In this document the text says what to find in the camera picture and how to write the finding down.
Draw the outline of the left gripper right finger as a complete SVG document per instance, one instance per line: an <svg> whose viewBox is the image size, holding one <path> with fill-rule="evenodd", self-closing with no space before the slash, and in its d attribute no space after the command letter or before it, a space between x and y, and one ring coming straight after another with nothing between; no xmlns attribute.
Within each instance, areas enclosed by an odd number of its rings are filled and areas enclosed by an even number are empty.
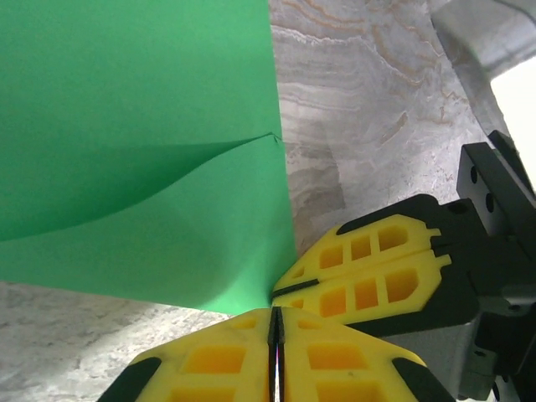
<svg viewBox="0 0 536 402"><path fill-rule="evenodd" d="M282 401L451 401L410 350L295 307L276 310Z"/></svg>

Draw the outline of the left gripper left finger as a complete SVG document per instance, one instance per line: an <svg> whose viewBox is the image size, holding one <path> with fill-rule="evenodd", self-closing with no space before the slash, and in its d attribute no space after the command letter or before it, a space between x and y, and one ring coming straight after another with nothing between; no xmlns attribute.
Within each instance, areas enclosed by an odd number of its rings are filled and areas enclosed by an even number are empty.
<svg viewBox="0 0 536 402"><path fill-rule="evenodd" d="M138 354L100 401L273 401L275 329L255 309Z"/></svg>

